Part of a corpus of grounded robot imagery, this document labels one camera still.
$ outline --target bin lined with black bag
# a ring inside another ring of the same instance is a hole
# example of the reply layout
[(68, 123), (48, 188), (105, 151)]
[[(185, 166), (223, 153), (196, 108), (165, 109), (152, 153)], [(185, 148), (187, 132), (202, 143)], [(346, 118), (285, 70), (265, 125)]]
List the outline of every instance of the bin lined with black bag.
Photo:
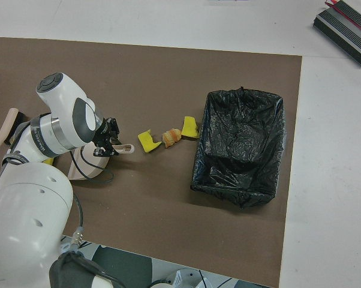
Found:
[(207, 95), (191, 189), (243, 208), (275, 197), (285, 141), (283, 99), (240, 88)]

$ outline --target red wire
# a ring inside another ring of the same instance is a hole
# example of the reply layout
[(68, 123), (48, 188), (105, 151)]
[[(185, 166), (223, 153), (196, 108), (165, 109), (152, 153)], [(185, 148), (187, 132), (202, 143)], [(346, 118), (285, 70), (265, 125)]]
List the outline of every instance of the red wire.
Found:
[(356, 23), (352, 18), (348, 17), (346, 14), (344, 14), (337, 6), (335, 6), (334, 4), (325, 2), (325, 4), (331, 8), (333, 8), (336, 12), (338, 12), (339, 14), (343, 15), (348, 21), (350, 21), (352, 24), (354, 24), (355, 26), (357, 26), (359, 29), (361, 29), (361, 26)]

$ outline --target croissant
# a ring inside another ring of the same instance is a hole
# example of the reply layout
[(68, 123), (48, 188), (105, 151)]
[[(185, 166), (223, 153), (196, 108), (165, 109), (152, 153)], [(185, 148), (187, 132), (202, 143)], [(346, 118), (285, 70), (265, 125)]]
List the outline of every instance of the croissant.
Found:
[(179, 129), (171, 129), (162, 134), (163, 143), (166, 145), (166, 148), (174, 145), (181, 139), (181, 131)]

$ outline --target white table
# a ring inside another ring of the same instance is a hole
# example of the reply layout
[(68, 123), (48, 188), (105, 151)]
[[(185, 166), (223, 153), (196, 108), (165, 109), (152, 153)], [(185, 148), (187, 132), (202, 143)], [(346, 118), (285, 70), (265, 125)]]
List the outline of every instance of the white table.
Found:
[(0, 37), (303, 55), (280, 287), (361, 287), (361, 68), (323, 2), (0, 1)]

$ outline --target cable connector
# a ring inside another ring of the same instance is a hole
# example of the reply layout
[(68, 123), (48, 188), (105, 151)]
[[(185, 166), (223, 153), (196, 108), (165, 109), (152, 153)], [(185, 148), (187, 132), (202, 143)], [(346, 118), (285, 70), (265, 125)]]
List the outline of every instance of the cable connector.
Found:
[(83, 241), (83, 227), (79, 226), (77, 230), (75, 230), (73, 237), (71, 238), (70, 251), (77, 251), (82, 241)]

